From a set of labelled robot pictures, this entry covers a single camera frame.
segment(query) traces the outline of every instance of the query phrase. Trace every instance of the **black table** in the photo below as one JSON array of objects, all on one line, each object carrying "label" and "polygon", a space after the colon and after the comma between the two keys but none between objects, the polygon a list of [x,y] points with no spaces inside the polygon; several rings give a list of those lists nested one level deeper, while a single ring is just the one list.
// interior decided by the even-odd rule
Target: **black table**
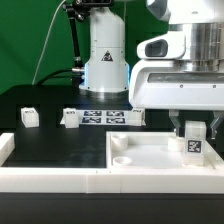
[{"label": "black table", "polygon": [[[15,133],[4,167],[105,168],[107,131],[171,131],[168,111],[146,111],[146,127],[60,125],[66,107],[130,110],[127,99],[80,96],[68,86],[16,86],[0,96],[0,128]],[[35,107],[40,128],[24,128],[20,109]],[[217,136],[222,153],[223,126]],[[0,194],[0,223],[223,223],[223,195]]]}]

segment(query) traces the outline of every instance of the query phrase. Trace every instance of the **white robot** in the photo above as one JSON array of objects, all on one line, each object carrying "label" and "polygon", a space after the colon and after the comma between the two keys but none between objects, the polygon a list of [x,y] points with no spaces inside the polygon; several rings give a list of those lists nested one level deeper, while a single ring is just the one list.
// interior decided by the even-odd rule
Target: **white robot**
[{"label": "white robot", "polygon": [[212,138],[224,117],[224,0],[147,0],[169,22],[167,34],[139,44],[129,101],[168,109],[177,132],[179,110],[213,111]]},{"label": "white robot", "polygon": [[[84,73],[84,81],[79,85],[83,95],[106,99],[128,95],[130,75],[125,61],[125,25],[108,8],[113,4],[114,0],[74,0],[64,4],[72,29],[73,72]],[[87,17],[90,17],[91,55],[83,70],[75,20],[82,22]]]},{"label": "white robot", "polygon": [[129,65],[125,61],[125,25],[109,8],[90,11],[91,55],[85,64],[80,93],[99,98],[128,95]]}]

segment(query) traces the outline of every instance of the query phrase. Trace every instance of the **small white box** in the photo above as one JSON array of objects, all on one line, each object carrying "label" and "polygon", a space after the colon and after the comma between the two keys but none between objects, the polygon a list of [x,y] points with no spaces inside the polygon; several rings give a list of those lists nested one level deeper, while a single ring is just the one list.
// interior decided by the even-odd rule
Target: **small white box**
[{"label": "small white box", "polygon": [[185,127],[184,165],[203,166],[205,157],[206,125],[204,122],[187,121]]},{"label": "small white box", "polygon": [[133,108],[129,111],[129,124],[132,126],[142,126],[145,120],[145,109]]},{"label": "small white box", "polygon": [[4,164],[15,148],[14,134],[3,133],[0,136],[0,166]]},{"label": "small white box", "polygon": [[75,108],[66,108],[63,110],[66,128],[79,127],[79,115]]},{"label": "small white box", "polygon": [[33,107],[22,108],[21,118],[26,128],[39,127],[39,114]]}]

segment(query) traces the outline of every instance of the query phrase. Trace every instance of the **white plastic tray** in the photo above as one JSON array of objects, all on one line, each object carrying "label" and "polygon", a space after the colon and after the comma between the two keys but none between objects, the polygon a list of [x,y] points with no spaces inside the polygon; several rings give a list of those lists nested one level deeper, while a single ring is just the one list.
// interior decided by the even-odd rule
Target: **white plastic tray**
[{"label": "white plastic tray", "polygon": [[[111,137],[120,134],[128,136],[122,152],[111,147]],[[0,192],[223,194],[223,161],[217,153],[206,144],[206,165],[183,167],[181,153],[166,150],[170,136],[174,134],[108,132],[105,169],[1,167]],[[113,166],[117,156],[130,157],[132,164]]]}]

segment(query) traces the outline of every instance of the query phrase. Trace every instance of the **black cable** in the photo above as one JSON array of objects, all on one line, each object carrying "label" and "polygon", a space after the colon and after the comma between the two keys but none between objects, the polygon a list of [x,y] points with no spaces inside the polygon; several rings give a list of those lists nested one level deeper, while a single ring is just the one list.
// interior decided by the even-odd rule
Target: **black cable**
[{"label": "black cable", "polygon": [[38,81],[36,86],[41,86],[48,79],[50,79],[58,74],[65,73],[65,72],[72,72],[72,69],[67,68],[67,69],[61,69],[61,70],[55,71],[55,72],[51,73],[50,75],[46,76],[45,78],[41,79],[40,81]]}]

